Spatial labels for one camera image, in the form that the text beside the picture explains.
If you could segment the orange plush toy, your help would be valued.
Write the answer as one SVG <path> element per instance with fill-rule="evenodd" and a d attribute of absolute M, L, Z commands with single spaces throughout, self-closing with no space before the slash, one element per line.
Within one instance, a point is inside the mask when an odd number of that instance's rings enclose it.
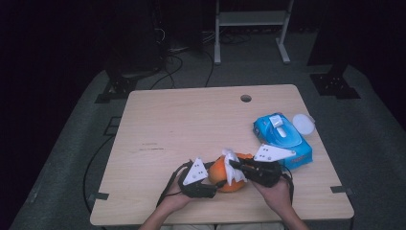
<path fill-rule="evenodd" d="M 236 153 L 238 159 L 240 158 L 252 158 L 253 155 L 248 153 Z M 226 172 L 224 167 L 224 156 L 221 155 L 215 160 L 215 163 L 209 168 L 209 180 L 212 184 L 219 182 L 221 180 L 227 180 Z M 246 182 L 234 182 L 232 186 L 229 186 L 228 183 L 221 189 L 218 189 L 221 193 L 233 193 L 241 188 L 243 188 Z"/>

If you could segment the person's left hand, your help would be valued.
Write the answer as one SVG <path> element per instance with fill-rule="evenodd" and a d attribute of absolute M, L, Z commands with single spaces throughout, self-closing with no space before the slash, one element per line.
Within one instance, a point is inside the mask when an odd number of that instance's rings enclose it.
<path fill-rule="evenodd" d="M 192 198 L 182 193 L 178 185 L 178 178 L 175 178 L 159 207 L 171 214 L 183 209 L 190 202 L 192 202 Z"/>

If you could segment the white wet wipe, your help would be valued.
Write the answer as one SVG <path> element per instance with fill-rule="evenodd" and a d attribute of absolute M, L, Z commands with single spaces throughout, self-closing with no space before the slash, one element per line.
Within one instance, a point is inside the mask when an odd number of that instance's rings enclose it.
<path fill-rule="evenodd" d="M 232 186 L 234 182 L 246 182 L 247 178 L 244 173 L 232 166 L 232 163 L 239 162 L 237 155 L 231 149 L 224 149 L 222 155 L 224 156 L 224 167 L 228 185 Z"/>

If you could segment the white metal stand frame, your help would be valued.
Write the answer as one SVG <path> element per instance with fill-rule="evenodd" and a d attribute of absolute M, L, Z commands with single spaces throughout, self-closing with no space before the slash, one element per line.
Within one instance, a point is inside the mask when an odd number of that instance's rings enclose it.
<path fill-rule="evenodd" d="M 284 41 L 288 29 L 294 0 L 288 0 L 287 7 L 281 11 L 221 11 L 220 0 L 215 3 L 214 22 L 214 64 L 221 63 L 220 29 L 222 27 L 281 26 L 280 36 L 275 39 L 282 62 L 290 63 Z"/>

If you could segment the white oval pack lid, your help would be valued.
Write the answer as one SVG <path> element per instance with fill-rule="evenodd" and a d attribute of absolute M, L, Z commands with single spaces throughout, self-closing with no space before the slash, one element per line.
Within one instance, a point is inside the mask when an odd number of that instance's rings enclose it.
<path fill-rule="evenodd" d="M 305 114 L 296 114 L 292 119 L 292 124 L 302 135 L 309 135 L 315 130 L 315 120 Z"/>

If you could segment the black cabinet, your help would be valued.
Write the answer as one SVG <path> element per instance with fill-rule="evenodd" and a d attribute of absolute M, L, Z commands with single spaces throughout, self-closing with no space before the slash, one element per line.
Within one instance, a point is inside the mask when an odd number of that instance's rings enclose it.
<path fill-rule="evenodd" d="M 105 63 L 110 78 L 132 71 L 157 71 L 163 60 L 153 24 L 150 0 L 115 0 L 110 27 L 111 50 Z"/>

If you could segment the person's right hand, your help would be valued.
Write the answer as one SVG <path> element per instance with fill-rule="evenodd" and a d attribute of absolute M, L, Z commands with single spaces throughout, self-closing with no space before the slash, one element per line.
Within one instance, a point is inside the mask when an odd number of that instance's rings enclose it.
<path fill-rule="evenodd" d="M 278 216 L 289 216 L 293 212 L 290 200 L 289 185 L 284 178 L 281 178 L 273 187 L 268 188 L 253 182 L 254 187 L 262 195 L 265 203 Z"/>

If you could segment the blue wet wipe pack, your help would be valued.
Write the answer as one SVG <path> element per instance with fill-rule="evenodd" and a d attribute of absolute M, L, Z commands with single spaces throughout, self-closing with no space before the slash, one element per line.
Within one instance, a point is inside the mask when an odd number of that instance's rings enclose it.
<path fill-rule="evenodd" d="M 287 150 L 294 150 L 295 156 L 281 160 L 289 170 L 311 163 L 312 147 L 283 114 L 266 115 L 253 123 L 253 132 L 262 145 L 271 145 Z"/>

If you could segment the black stand base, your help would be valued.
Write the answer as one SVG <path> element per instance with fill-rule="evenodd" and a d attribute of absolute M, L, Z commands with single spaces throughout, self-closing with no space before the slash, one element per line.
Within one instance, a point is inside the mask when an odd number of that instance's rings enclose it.
<path fill-rule="evenodd" d="M 346 63 L 336 63 L 326 73 L 310 75 L 320 96 L 334 96 L 338 100 L 360 98 L 357 91 L 344 78 L 347 67 Z"/>
<path fill-rule="evenodd" d="M 127 99 L 137 85 L 135 76 L 126 77 L 117 70 L 106 70 L 108 83 L 95 100 L 96 104 L 108 104 L 112 100 Z"/>

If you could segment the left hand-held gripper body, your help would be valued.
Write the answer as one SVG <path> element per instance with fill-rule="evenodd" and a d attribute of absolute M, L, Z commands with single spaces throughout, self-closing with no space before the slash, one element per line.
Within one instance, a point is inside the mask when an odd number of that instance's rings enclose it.
<path fill-rule="evenodd" d="M 209 178 L 208 170 L 202 159 L 197 157 L 189 162 L 178 179 L 178 186 L 181 193 L 190 198 L 213 198 L 217 187 L 213 184 L 207 184 Z"/>

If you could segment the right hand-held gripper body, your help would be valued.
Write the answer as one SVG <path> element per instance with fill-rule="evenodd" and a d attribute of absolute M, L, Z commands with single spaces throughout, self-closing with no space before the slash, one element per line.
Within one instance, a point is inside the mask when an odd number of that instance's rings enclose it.
<path fill-rule="evenodd" d="M 290 149 L 283 149 L 271 145 L 261 145 L 252 157 L 258 165 L 251 168 L 250 180 L 259 183 L 264 187 L 273 187 L 280 178 L 286 179 L 292 184 L 290 170 L 281 163 L 281 160 L 295 156 L 296 152 Z"/>

